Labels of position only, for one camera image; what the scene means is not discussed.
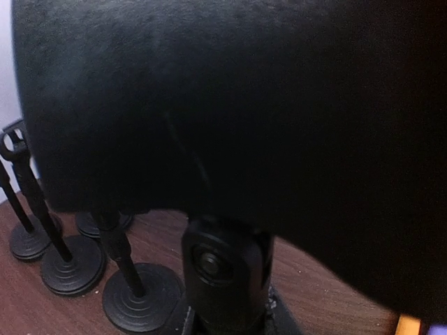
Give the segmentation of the orange microphone's black stand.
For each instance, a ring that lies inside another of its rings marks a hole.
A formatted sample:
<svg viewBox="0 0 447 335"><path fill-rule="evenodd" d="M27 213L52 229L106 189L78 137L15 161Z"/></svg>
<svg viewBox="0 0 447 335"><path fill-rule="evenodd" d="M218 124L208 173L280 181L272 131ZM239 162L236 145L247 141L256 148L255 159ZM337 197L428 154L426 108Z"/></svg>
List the orange microphone's black stand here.
<svg viewBox="0 0 447 335"><path fill-rule="evenodd" d="M38 219L52 245L41 263L45 286L56 295L74 297L92 290L102 279L107 264L105 252L94 240L82 235L62 237L31 169L31 153L23 120L3 128L1 155L12 169L32 214Z"/></svg>

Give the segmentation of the blue microphone's black stand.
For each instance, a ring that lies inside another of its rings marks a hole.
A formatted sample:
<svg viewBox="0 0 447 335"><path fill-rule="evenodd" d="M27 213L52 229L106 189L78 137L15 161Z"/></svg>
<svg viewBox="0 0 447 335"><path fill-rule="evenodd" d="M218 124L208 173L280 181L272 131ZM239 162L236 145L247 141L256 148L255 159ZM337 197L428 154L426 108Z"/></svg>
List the blue microphone's black stand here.
<svg viewBox="0 0 447 335"><path fill-rule="evenodd" d="M126 230L130 227L134 219L134 216L128 214L120 214L119 226ZM100 234L97 224L90 213L81 212L75 214L75 224L78 232L86 237L99 240Z"/></svg>

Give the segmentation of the purple microphone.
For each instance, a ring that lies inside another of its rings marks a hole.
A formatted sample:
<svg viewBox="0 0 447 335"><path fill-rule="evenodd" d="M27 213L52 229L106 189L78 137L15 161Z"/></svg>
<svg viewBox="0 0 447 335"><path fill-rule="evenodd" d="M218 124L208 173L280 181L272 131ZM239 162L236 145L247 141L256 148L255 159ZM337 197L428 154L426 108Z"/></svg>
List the purple microphone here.
<svg viewBox="0 0 447 335"><path fill-rule="evenodd" d="M433 324L428 327L427 335L447 335L447 325Z"/></svg>

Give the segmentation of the pink microphone's black stand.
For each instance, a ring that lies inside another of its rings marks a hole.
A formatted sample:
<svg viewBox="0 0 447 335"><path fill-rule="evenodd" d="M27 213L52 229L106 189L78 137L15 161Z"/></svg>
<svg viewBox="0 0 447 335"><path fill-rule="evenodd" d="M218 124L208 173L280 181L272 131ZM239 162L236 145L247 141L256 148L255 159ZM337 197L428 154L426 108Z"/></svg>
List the pink microphone's black stand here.
<svg viewBox="0 0 447 335"><path fill-rule="evenodd" d="M163 265L132 260L130 242L119 224L119 212L94 212L92 216L106 253L118 266L103 289L106 317L126 333L159 333L180 302L181 280Z"/></svg>

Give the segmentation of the rhinestone microphone's black stand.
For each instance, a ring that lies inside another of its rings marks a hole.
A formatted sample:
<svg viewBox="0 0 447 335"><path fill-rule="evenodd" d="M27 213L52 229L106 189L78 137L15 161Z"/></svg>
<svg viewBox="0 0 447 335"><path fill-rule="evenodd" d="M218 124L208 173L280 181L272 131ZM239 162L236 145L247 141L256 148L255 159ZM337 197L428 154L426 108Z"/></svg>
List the rhinestone microphone's black stand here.
<svg viewBox="0 0 447 335"><path fill-rule="evenodd" d="M445 1L14 1L11 15L54 209L248 225L446 322Z"/></svg>

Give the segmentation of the orange microphone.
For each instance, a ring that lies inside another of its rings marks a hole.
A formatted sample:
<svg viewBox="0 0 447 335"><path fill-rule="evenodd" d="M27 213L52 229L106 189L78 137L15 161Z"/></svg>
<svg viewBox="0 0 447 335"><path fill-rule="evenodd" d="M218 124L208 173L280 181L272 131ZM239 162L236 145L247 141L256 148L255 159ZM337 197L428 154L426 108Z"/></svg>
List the orange microphone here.
<svg viewBox="0 0 447 335"><path fill-rule="evenodd" d="M409 315L401 314L395 329L395 335L419 335L421 321Z"/></svg>

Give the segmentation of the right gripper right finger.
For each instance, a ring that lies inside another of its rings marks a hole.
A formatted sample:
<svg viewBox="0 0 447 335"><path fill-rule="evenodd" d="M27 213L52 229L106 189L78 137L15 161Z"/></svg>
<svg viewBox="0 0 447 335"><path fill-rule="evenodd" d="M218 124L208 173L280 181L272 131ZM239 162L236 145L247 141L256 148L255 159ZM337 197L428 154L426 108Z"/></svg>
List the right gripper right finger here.
<svg viewBox="0 0 447 335"><path fill-rule="evenodd" d="M269 287L266 304L265 334L302 335L295 318L272 285Z"/></svg>

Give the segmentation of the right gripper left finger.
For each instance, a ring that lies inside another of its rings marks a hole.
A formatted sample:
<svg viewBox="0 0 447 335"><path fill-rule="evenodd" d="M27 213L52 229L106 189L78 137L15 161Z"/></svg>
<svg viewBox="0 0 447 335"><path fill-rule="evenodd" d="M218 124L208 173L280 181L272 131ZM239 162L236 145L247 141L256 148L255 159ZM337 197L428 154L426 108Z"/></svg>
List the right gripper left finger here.
<svg viewBox="0 0 447 335"><path fill-rule="evenodd" d="M195 316L186 296L182 296L163 328L163 335L195 334Z"/></svg>

